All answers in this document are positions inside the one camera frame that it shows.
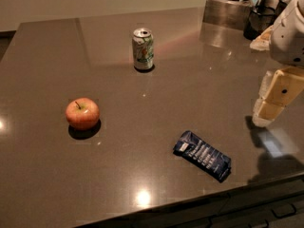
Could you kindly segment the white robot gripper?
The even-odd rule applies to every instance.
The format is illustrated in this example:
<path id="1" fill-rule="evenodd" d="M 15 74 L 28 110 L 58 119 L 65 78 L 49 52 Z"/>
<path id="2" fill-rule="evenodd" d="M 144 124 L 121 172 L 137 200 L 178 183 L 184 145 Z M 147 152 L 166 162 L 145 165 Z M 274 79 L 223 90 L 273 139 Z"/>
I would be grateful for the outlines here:
<path id="1" fill-rule="evenodd" d="M 270 55 L 285 67 L 268 70 L 261 82 L 252 121 L 266 127 L 304 90 L 304 0 L 291 0 L 275 19 Z"/>

